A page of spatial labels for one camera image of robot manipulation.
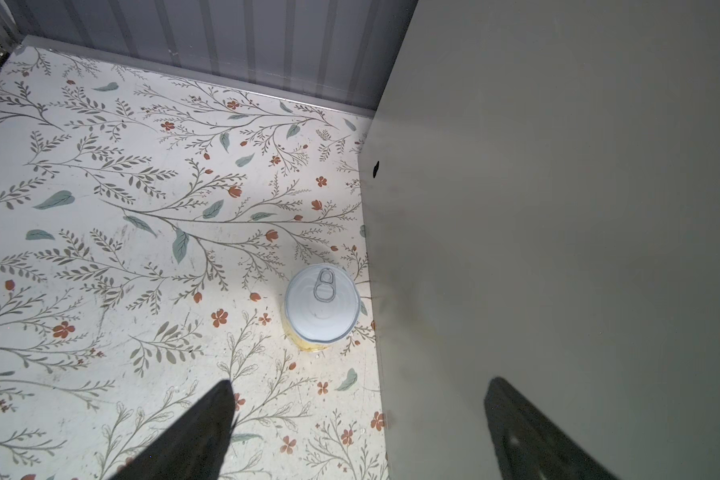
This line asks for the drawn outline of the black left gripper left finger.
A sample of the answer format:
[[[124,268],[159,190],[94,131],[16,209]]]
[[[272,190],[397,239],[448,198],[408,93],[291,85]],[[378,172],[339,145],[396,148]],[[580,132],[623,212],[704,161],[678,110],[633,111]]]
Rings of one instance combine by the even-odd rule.
[[[232,383],[222,380],[113,477],[217,480],[236,426]]]

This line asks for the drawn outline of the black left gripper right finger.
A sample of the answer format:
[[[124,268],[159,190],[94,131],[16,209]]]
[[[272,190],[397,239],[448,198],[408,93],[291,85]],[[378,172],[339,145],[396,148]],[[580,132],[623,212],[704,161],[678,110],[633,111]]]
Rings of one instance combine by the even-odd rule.
[[[484,409],[504,479],[616,479],[506,379],[490,381]]]

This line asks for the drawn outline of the yellow can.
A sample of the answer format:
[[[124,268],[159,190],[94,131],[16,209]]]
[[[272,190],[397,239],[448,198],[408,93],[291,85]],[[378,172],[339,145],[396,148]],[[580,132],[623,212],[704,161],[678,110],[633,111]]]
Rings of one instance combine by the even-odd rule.
[[[316,352],[350,335],[361,313],[361,299],[343,269],[313,264],[290,280],[282,310],[285,335],[299,349]]]

